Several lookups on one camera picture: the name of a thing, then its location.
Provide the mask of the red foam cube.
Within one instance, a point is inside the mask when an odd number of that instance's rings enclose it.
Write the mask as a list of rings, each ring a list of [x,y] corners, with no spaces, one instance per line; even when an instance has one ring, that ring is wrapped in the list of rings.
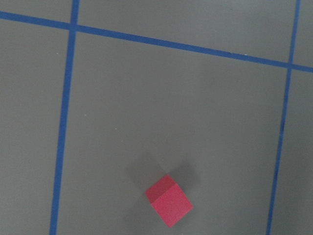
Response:
[[[169,228],[193,209],[184,191],[168,174],[149,187],[145,195],[152,208]]]

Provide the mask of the brown paper table mat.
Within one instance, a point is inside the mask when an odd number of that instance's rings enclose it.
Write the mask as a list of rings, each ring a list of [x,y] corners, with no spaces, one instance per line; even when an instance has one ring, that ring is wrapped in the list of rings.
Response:
[[[0,232],[312,234],[312,1],[1,1]]]

